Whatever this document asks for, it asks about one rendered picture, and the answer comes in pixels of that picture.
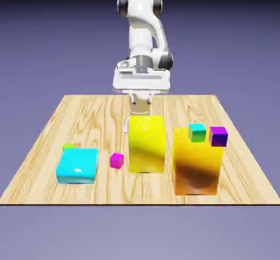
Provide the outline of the large orange box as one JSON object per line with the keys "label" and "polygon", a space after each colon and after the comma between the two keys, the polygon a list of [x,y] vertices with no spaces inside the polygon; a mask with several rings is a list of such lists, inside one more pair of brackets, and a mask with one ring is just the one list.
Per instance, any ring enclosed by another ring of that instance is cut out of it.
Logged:
{"label": "large orange box", "polygon": [[172,181],[175,195],[216,195],[223,147],[213,147],[209,128],[204,142],[191,142],[188,128],[173,129]]}

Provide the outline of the large yellow box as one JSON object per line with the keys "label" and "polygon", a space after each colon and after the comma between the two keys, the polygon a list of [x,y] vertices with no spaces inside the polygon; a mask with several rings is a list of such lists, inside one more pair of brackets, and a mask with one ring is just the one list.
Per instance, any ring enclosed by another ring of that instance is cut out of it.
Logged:
{"label": "large yellow box", "polygon": [[130,173],[164,172],[166,130],[163,116],[131,116],[128,140]]}

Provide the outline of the large cyan box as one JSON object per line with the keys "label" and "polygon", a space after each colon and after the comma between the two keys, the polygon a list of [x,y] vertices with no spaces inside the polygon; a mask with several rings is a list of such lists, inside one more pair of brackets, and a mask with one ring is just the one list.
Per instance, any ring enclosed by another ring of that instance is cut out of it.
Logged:
{"label": "large cyan box", "polygon": [[58,184],[94,184],[98,154],[96,148],[64,149],[56,167]]}

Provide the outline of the small magenta cube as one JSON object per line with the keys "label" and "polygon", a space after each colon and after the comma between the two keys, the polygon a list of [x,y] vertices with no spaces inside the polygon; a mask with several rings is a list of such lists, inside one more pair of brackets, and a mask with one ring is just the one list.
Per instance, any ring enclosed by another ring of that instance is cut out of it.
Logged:
{"label": "small magenta cube", "polygon": [[121,169],[124,164],[124,155],[122,153],[113,153],[109,162],[111,168]]}

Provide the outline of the small teal green cube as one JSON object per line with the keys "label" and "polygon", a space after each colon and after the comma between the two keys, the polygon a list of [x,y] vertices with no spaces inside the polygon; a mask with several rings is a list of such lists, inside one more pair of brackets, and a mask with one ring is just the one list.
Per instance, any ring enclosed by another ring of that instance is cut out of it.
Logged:
{"label": "small teal green cube", "polygon": [[205,142],[206,127],[202,123],[189,124],[188,135],[191,142]]}

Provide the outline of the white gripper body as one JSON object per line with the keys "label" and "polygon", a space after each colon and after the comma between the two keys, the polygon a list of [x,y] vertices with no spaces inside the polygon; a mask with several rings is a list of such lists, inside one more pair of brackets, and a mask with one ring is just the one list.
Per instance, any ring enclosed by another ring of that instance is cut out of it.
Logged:
{"label": "white gripper body", "polygon": [[116,68],[113,89],[118,93],[148,91],[166,94],[170,89],[170,71],[148,68],[147,73],[137,73],[134,67]]}

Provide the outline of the small purple cube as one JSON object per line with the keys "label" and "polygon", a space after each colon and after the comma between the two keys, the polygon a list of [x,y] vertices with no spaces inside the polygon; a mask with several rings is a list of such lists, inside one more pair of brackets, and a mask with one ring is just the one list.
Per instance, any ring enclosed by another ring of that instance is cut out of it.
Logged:
{"label": "small purple cube", "polygon": [[209,141],[212,147],[226,147],[228,132],[224,126],[211,126],[209,128]]}

